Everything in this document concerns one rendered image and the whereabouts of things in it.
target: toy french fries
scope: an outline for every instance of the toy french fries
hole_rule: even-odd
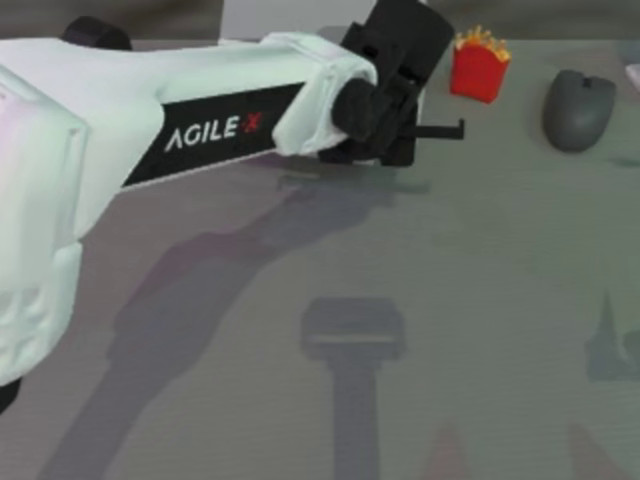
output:
[[[511,53],[504,40],[496,41],[490,31],[477,26],[454,43],[450,91],[454,95],[491,103],[500,92]]]

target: white robotic arm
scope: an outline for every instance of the white robotic arm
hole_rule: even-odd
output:
[[[452,37],[417,0],[380,0],[340,46],[277,33],[133,52],[90,18],[0,41],[0,411],[66,330],[81,240],[123,187],[268,151],[410,165],[415,137],[462,137],[416,127]]]

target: computer mouse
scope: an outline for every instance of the computer mouse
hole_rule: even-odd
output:
[[[601,77],[562,70],[545,98],[542,129],[558,150],[579,153],[604,134],[616,98],[616,85]]]

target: french fries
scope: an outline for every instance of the french fries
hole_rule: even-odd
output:
[[[489,30],[483,31],[480,25],[473,30],[469,30],[466,35],[458,33],[454,45],[456,50],[471,45],[481,46],[492,52],[501,62],[511,60],[511,52],[507,50],[506,40],[497,41],[491,36]]]

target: agile x logo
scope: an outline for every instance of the agile x logo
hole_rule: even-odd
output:
[[[125,186],[268,152],[302,84],[163,105],[164,125]]]
[[[194,147],[220,140],[235,138],[239,132],[254,133],[260,129],[263,117],[262,112],[251,112],[244,116],[227,117],[225,120],[210,120],[204,123],[194,123],[185,129],[176,127],[164,152],[169,153],[173,149]]]

